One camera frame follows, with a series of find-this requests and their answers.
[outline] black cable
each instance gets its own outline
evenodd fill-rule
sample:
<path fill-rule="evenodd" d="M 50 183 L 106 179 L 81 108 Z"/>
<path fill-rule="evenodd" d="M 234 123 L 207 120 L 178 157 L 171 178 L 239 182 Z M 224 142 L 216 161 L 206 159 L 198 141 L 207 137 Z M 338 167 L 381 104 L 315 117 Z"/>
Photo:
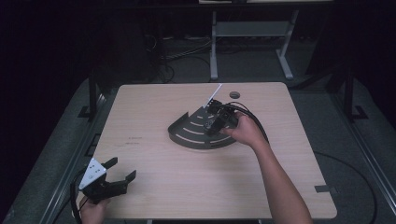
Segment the black cable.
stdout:
<path fill-rule="evenodd" d="M 241 104 L 241 103 L 239 103 L 239 102 L 232 101 L 232 102 L 228 103 L 227 105 L 231 105 L 231 104 L 237 104 L 237 105 L 241 105 L 241 106 L 242 106 L 242 107 L 244 107 L 244 108 L 245 108 L 247 111 L 249 111 L 247 107 L 245 107 L 244 105 L 242 105 L 242 104 Z"/>
<path fill-rule="evenodd" d="M 53 219 L 52 224 L 54 224 L 54 223 L 58 220 L 59 216 L 60 216 L 61 213 L 64 211 L 64 209 L 66 208 L 66 206 L 67 206 L 67 204 L 68 204 L 69 202 L 70 202 L 71 204 L 73 204 L 72 199 L 74 199 L 74 204 L 76 204 L 76 196 L 73 196 L 73 195 L 76 195 L 76 182 L 77 182 L 77 179 L 79 178 L 79 176 L 82 175 L 82 174 L 84 174 L 84 172 L 85 172 L 85 169 L 80 170 L 80 171 L 76 174 L 76 176 L 74 177 L 72 183 L 70 184 L 70 197 L 67 199 L 67 201 L 64 203 L 64 205 L 62 205 L 62 207 L 61 207 L 61 209 L 59 210 L 58 214 L 56 215 L 55 219 Z"/>
<path fill-rule="evenodd" d="M 79 216 L 79 211 L 76 203 L 77 194 L 76 194 L 76 182 L 80 175 L 85 173 L 85 169 L 78 171 L 72 183 L 70 184 L 70 205 L 72 207 L 74 218 L 77 224 L 82 224 L 81 217 Z"/>
<path fill-rule="evenodd" d="M 235 54 L 235 53 L 239 53 L 242 51 L 246 51 L 248 50 L 248 44 L 241 42 L 243 45 L 245 45 L 245 48 L 242 47 L 242 45 L 240 43 L 238 43 L 237 41 L 232 41 L 230 38 L 224 39 L 225 42 L 228 41 L 227 44 L 227 49 L 218 49 L 217 52 L 219 54 Z"/>
<path fill-rule="evenodd" d="M 85 202 L 79 207 L 79 209 L 78 209 L 79 212 L 81 211 L 81 208 L 85 205 L 85 203 L 86 203 L 88 200 L 89 200 L 89 198 L 87 198 L 87 199 L 85 200 Z"/>
<path fill-rule="evenodd" d="M 168 60 L 173 60 L 173 59 L 177 59 L 177 58 L 181 58 L 181 57 L 183 57 L 183 56 L 187 56 L 187 55 L 191 55 L 191 54 L 193 54 L 193 53 L 204 53 L 204 51 L 203 50 L 207 50 L 207 49 L 210 49 L 210 44 L 211 44 L 211 40 L 209 40 L 209 41 L 207 41 L 204 45 L 202 45 L 202 46 L 199 46 L 199 47 L 196 47 L 196 48 L 193 48 L 193 49 L 189 49 L 189 50 L 187 50 L 187 51 L 184 51 L 184 52 L 181 52 L 181 53 L 177 53 L 177 54 L 174 54 L 174 55 L 170 55 L 170 56 L 166 56 L 166 57 L 162 57 L 162 59 L 164 60 L 164 61 L 168 61 Z"/>
<path fill-rule="evenodd" d="M 155 47 L 157 47 L 157 38 L 155 38 L 155 36 L 154 35 L 145 35 L 145 37 L 150 37 L 150 39 L 152 39 L 152 40 L 154 40 L 154 42 L 153 42 L 153 44 L 152 44 L 152 47 L 149 47 L 149 49 L 146 49 L 146 51 L 148 51 L 148 52 L 152 52 L 154 49 L 155 49 Z"/>
<path fill-rule="evenodd" d="M 328 154 L 325 154 L 325 153 L 322 153 L 322 152 L 318 152 L 318 151 L 315 151 L 315 150 L 314 150 L 314 153 L 315 153 L 315 154 L 318 154 L 318 155 L 320 155 L 320 156 L 327 157 L 327 158 L 330 158 L 330 159 L 332 159 L 332 160 L 335 160 L 335 161 L 338 161 L 338 162 L 343 163 L 345 166 L 347 166 L 347 167 L 349 167 L 350 169 L 352 169 L 353 171 L 355 171 L 355 172 L 364 180 L 364 182 L 366 182 L 366 185 L 369 187 L 370 192 L 371 192 L 372 197 L 373 197 L 373 201 L 374 201 L 373 216 L 372 216 L 372 218 L 371 218 L 369 224 L 375 223 L 376 215 L 377 215 L 377 210 L 378 210 L 378 208 L 377 208 L 377 199 L 376 199 L 376 196 L 375 196 L 374 189 L 373 189 L 372 185 L 370 184 L 370 182 L 368 181 L 368 179 L 367 179 L 358 169 L 356 169 L 355 167 L 353 167 L 351 164 L 347 163 L 346 161 L 342 161 L 342 160 L 340 160 L 340 159 L 338 159 L 338 158 L 335 158 L 335 157 L 333 157 L 333 156 L 331 156 L 331 155 L 328 155 Z"/>
<path fill-rule="evenodd" d="M 203 59 L 203 58 L 201 58 L 199 56 L 191 56 L 191 55 L 179 56 L 179 57 L 176 57 L 174 59 L 169 59 L 169 60 L 166 60 L 166 61 L 167 62 L 172 62 L 172 61 L 176 61 L 176 60 L 189 59 L 189 58 L 198 59 L 198 60 L 204 62 L 210 69 L 210 63 L 207 60 L 205 60 L 205 59 Z M 169 82 L 176 83 L 175 81 L 172 80 L 174 78 L 174 76 L 175 76 L 175 70 L 170 65 L 166 65 L 166 66 L 167 66 L 167 68 L 170 68 L 172 70 L 171 71 L 172 72 L 172 76 L 170 78 L 166 78 L 164 73 L 161 70 L 159 70 L 158 73 L 159 73 L 160 80 L 163 83 L 169 83 Z"/>
<path fill-rule="evenodd" d="M 191 38 L 184 37 L 183 40 L 186 40 L 186 41 L 189 41 L 192 43 L 201 44 L 201 43 L 207 42 L 207 40 L 210 40 L 210 37 L 202 37 L 202 38 L 197 38 L 197 39 L 191 39 Z"/>
<path fill-rule="evenodd" d="M 224 106 L 224 107 L 232 108 L 232 109 L 234 109 L 234 110 L 237 110 L 237 111 L 240 111 L 240 112 L 246 114 L 248 117 L 250 117 L 251 119 L 253 119 L 253 121 L 254 121 L 254 122 L 256 123 L 256 125 L 259 127 L 260 131 L 262 131 L 262 135 L 264 136 L 265 141 L 267 141 L 267 142 L 269 143 L 267 133 L 265 132 L 264 128 L 262 127 L 262 124 L 261 124 L 260 121 L 257 119 L 257 117 L 254 116 L 254 114 L 251 113 L 249 110 L 244 109 L 244 108 L 241 108 L 241 107 L 239 107 L 239 106 L 237 106 L 237 105 L 228 105 L 228 104 L 227 104 L 227 105 L 218 105 L 218 106 Z"/>
<path fill-rule="evenodd" d="M 161 82 L 163 84 L 173 82 L 172 79 L 175 77 L 175 69 L 170 65 L 164 65 L 164 67 L 165 67 L 166 72 L 168 69 L 170 70 L 171 76 L 169 78 L 167 78 L 165 73 L 163 71 L 161 71 L 161 68 L 160 68 L 160 69 L 158 69 L 158 78 L 161 80 Z"/>

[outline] cable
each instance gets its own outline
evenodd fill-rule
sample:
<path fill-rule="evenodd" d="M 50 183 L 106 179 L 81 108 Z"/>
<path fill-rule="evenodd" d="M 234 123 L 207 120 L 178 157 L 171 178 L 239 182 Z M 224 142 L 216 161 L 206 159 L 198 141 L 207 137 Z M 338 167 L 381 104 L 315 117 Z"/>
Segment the cable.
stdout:
<path fill-rule="evenodd" d="M 254 116 L 254 114 L 251 113 L 248 109 L 241 108 L 241 107 L 239 107 L 239 106 L 237 106 L 237 105 L 229 105 L 229 104 L 226 104 L 226 105 L 216 105 L 216 107 L 222 107 L 222 106 L 232 108 L 232 109 L 234 109 L 234 110 L 240 111 L 240 112 L 242 112 L 242 113 L 248 115 L 248 116 L 249 116 L 251 119 L 253 119 L 253 121 L 256 123 L 256 125 L 259 127 L 260 131 L 262 131 L 262 135 L 264 136 L 265 141 L 267 141 L 267 142 L 269 143 L 268 137 L 267 137 L 267 133 L 265 132 L 264 128 L 262 127 L 262 124 L 261 124 L 260 121 L 256 118 L 256 116 Z"/>
<path fill-rule="evenodd" d="M 153 40 L 154 40 L 154 44 L 153 44 L 153 46 L 152 46 L 152 47 L 150 47 L 150 49 L 146 49 L 146 51 L 148 51 L 148 52 L 152 52 L 152 51 L 155 49 L 155 47 L 157 47 L 157 38 L 155 38 L 155 36 L 154 36 L 154 35 L 145 35 L 145 37 L 150 37 L 151 39 L 153 39 Z"/>
<path fill-rule="evenodd" d="M 205 36 L 205 37 L 191 37 L 191 36 L 186 36 L 183 38 L 184 40 L 190 41 L 192 43 L 203 43 L 207 42 L 210 40 L 210 37 Z"/>
<path fill-rule="evenodd" d="M 210 68 L 210 63 L 207 60 L 205 60 L 205 59 L 203 59 L 201 57 L 198 57 L 198 56 L 182 56 L 182 57 L 179 57 L 179 58 L 176 58 L 176 59 L 169 60 L 169 62 L 172 62 L 172 61 L 175 61 L 175 60 L 180 60 L 180 59 L 188 59 L 188 58 L 199 59 L 199 60 L 203 61 Z"/>
<path fill-rule="evenodd" d="M 166 75 L 163 71 L 161 71 L 161 68 L 159 68 L 157 70 L 158 72 L 158 78 L 161 80 L 161 82 L 163 84 L 169 83 L 169 82 L 173 82 L 172 79 L 175 77 L 175 69 L 173 67 L 171 67 L 170 65 L 165 64 L 164 65 L 165 70 L 167 72 L 168 69 L 170 69 L 171 71 L 171 76 L 169 78 L 166 78 Z"/>
<path fill-rule="evenodd" d="M 351 164 L 347 163 L 346 161 L 342 161 L 342 160 L 340 160 L 338 158 L 335 158 L 333 156 L 330 156 L 328 154 L 325 154 L 325 153 L 322 153 L 322 152 L 319 152 L 319 151 L 315 151 L 314 150 L 314 153 L 318 154 L 320 156 L 327 157 L 327 158 L 330 158 L 332 160 L 335 160 L 335 161 L 343 163 L 345 166 L 347 166 L 347 167 L 351 168 L 353 171 L 355 171 L 364 180 L 364 182 L 366 182 L 366 185 L 369 187 L 370 192 L 371 192 L 372 197 L 373 197 L 373 201 L 374 201 L 373 216 L 372 216 L 369 224 L 375 223 L 377 210 L 378 210 L 378 208 L 377 208 L 377 199 L 376 199 L 376 196 L 375 196 L 375 193 L 374 193 L 374 189 L 373 189 L 372 185 L 370 184 L 370 182 L 367 180 L 367 178 L 358 169 L 356 169 L 355 167 L 353 167 Z"/>
<path fill-rule="evenodd" d="M 70 205 L 72 207 L 73 215 L 74 215 L 74 218 L 75 218 L 77 224 L 81 224 L 82 221 L 81 221 L 81 217 L 79 216 L 79 211 L 78 211 L 77 203 L 76 203 L 76 199 L 77 199 L 76 182 L 77 182 L 77 179 L 79 178 L 79 176 L 84 173 L 85 173 L 85 169 L 78 171 L 75 178 L 73 179 L 73 182 L 70 184 Z"/>
<path fill-rule="evenodd" d="M 238 41 L 233 41 L 233 38 L 224 38 L 224 42 L 229 42 L 229 44 L 226 46 L 226 49 L 218 49 L 217 53 L 219 54 L 235 54 L 235 53 L 239 53 L 242 51 L 246 51 L 248 50 L 248 44 L 243 43 L 241 41 L 239 41 L 240 43 L 238 43 Z"/>
<path fill-rule="evenodd" d="M 244 107 L 247 111 L 249 111 L 247 107 L 245 107 L 244 105 L 242 105 L 242 104 L 239 103 L 239 102 L 232 101 L 232 102 L 228 103 L 227 105 L 231 105 L 231 104 L 241 105 L 241 106 Z"/>
<path fill-rule="evenodd" d="M 181 53 L 178 53 L 178 54 L 169 55 L 169 56 L 166 56 L 166 57 L 161 57 L 161 59 L 163 59 L 163 60 L 171 60 L 171 59 L 176 59 L 176 58 L 179 58 L 179 57 L 182 57 L 182 56 L 187 56 L 187 55 L 190 55 L 190 54 L 193 54 L 193 53 L 197 53 L 197 52 L 199 52 L 201 50 L 204 50 L 204 49 L 207 49 L 208 47 L 210 47 L 211 43 L 212 43 L 212 40 L 209 40 L 206 43 L 204 43 L 203 45 L 201 45 L 199 47 L 196 47 L 194 49 L 189 49 L 187 51 L 184 51 L 184 52 L 181 52 Z"/>
<path fill-rule="evenodd" d="M 78 209 L 79 212 L 81 211 L 81 208 L 85 205 L 85 203 L 86 203 L 88 200 L 89 200 L 89 198 L 87 198 L 87 199 L 85 200 L 85 202 L 79 207 L 79 209 Z"/>

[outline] wooden table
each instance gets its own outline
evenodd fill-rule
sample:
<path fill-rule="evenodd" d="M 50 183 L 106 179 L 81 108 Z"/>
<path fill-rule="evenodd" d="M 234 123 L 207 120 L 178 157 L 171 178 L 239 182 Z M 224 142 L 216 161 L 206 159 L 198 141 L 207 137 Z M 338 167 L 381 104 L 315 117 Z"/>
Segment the wooden table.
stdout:
<path fill-rule="evenodd" d="M 270 218 L 253 151 L 239 143 L 200 150 L 173 142 L 167 128 L 202 106 L 218 84 L 120 87 L 94 153 L 113 157 L 107 181 L 137 170 L 128 193 L 112 199 L 106 217 L 133 219 Z M 238 100 L 230 98 L 238 91 Z M 226 83 L 215 99 L 244 104 L 261 121 L 273 151 L 302 194 L 313 218 L 336 216 L 329 192 L 288 89 L 282 83 Z"/>

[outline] metal frame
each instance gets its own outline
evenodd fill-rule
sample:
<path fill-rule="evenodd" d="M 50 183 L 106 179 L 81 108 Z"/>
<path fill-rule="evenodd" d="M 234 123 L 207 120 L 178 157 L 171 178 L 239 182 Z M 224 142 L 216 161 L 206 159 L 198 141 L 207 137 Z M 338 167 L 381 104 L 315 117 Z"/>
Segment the metal frame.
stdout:
<path fill-rule="evenodd" d="M 88 121 L 91 122 L 96 115 L 97 112 L 97 104 L 96 104 L 96 82 L 94 78 L 94 73 L 91 72 L 88 77 L 88 85 L 90 90 L 90 106 L 83 106 L 79 111 L 79 118 L 89 118 Z"/>
<path fill-rule="evenodd" d="M 72 181 L 74 170 L 78 165 L 78 158 L 81 158 L 86 150 L 90 146 L 91 139 L 96 135 L 95 130 L 97 129 L 97 119 L 102 114 L 103 106 L 106 103 L 104 95 L 100 95 L 98 100 L 94 102 L 97 106 L 98 116 L 93 116 L 92 121 L 87 122 L 84 134 L 81 136 L 76 149 L 74 150 L 67 167 L 64 170 L 64 174 L 61 177 L 60 182 L 52 192 L 52 196 L 49 200 L 48 206 L 40 219 L 40 223 L 52 223 L 53 219 L 56 217 L 56 213 L 61 207 L 61 203 L 66 199 L 67 188 Z"/>
<path fill-rule="evenodd" d="M 287 79 L 293 79 L 286 51 L 288 50 L 294 24 L 299 10 L 294 10 L 289 21 L 217 21 L 217 13 L 212 15 L 212 50 L 210 52 L 210 78 L 219 78 L 216 57 L 216 42 L 218 36 L 284 36 L 285 41 L 281 49 L 276 50 L 283 73 Z"/>
<path fill-rule="evenodd" d="M 333 94 L 332 101 L 337 108 L 340 117 L 343 119 L 343 122 L 347 126 L 348 130 L 354 137 L 356 143 L 359 145 L 361 149 L 361 154 L 366 161 L 366 164 L 372 173 L 372 177 L 375 180 L 375 183 L 378 185 L 379 189 L 381 190 L 385 200 L 387 201 L 390 209 L 392 210 L 393 214 L 396 215 L 396 190 L 390 184 L 387 175 L 382 170 L 381 166 L 375 159 L 375 156 L 372 152 L 372 149 L 368 146 L 364 137 L 361 135 L 356 124 L 350 120 L 350 115 L 346 114 L 345 105 L 338 99 L 338 97 Z"/>

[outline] black semicircular object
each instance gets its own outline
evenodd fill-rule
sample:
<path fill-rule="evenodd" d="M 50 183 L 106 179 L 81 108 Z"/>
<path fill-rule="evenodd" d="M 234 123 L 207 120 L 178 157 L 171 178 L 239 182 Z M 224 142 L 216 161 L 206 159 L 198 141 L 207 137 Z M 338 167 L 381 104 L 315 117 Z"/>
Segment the black semicircular object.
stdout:
<path fill-rule="evenodd" d="M 213 118 L 200 107 L 190 117 L 189 112 L 176 120 L 168 128 L 169 138 L 175 143 L 194 149 L 214 149 L 226 147 L 235 142 L 229 135 L 219 133 L 209 137 L 204 132 L 204 123 Z"/>

